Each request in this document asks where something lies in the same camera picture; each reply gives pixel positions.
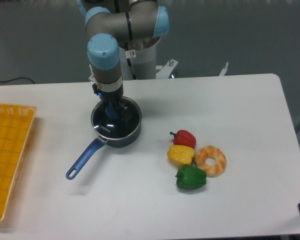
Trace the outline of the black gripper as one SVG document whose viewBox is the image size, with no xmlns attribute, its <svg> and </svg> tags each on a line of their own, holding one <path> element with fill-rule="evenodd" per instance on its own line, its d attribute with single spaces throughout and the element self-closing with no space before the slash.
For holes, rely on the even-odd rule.
<svg viewBox="0 0 300 240">
<path fill-rule="evenodd" d="M 123 85 L 121 85 L 117 90 L 106 92 L 102 91 L 98 88 L 98 85 L 96 83 L 92 84 L 92 89 L 94 94 L 99 96 L 100 100 L 109 103 L 105 107 L 105 114 L 107 116 L 116 116 L 118 113 L 119 119 L 122 122 L 127 123 L 132 118 L 132 112 L 129 105 L 126 103 L 123 97 L 124 88 Z M 116 104 L 116 109 L 113 107 L 111 103 Z"/>
</svg>

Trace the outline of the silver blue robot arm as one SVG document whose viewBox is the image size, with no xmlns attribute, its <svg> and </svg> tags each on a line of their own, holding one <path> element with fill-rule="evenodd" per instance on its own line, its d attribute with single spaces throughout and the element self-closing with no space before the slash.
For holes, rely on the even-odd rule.
<svg viewBox="0 0 300 240">
<path fill-rule="evenodd" d="M 156 0 L 79 0 L 88 38 L 92 88 L 116 119 L 125 108 L 124 80 L 156 78 L 156 50 L 170 30 L 168 10 Z"/>
</svg>

